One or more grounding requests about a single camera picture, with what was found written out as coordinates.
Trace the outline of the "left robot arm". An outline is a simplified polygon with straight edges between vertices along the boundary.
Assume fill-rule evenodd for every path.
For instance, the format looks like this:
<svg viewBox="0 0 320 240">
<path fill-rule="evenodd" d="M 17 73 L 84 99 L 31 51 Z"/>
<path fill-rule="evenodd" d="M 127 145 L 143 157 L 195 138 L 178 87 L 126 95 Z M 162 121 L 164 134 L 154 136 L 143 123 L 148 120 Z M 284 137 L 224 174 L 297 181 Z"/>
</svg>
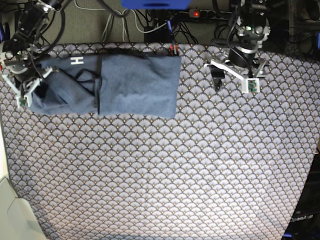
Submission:
<svg viewBox="0 0 320 240">
<path fill-rule="evenodd" d="M 216 92 L 222 88 L 226 73 L 240 80 L 242 93 L 260 92 L 260 79 L 265 77 L 267 60 L 256 58 L 256 53 L 271 32 L 266 12 L 265 0 L 239 0 L 228 18 L 226 38 L 212 40 L 214 46 L 229 49 L 228 54 L 205 64 L 209 67 Z"/>
</svg>

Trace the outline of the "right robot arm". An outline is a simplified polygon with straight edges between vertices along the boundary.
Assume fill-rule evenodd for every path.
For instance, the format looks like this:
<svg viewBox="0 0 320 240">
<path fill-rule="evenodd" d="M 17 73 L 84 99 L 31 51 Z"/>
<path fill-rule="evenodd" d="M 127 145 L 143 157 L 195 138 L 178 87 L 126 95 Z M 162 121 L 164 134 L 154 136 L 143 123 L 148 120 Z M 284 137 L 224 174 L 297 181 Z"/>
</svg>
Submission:
<svg viewBox="0 0 320 240">
<path fill-rule="evenodd" d="M 26 9 L 18 20 L 17 30 L 11 38 L 0 43 L 0 67 L 2 78 L 8 73 L 10 81 L 21 84 L 42 77 L 37 63 L 49 58 L 49 53 L 60 41 L 66 25 L 65 8 L 69 0 L 37 0 Z M 61 27 L 55 40 L 45 48 L 36 45 L 49 28 L 49 13 L 59 13 Z"/>
</svg>

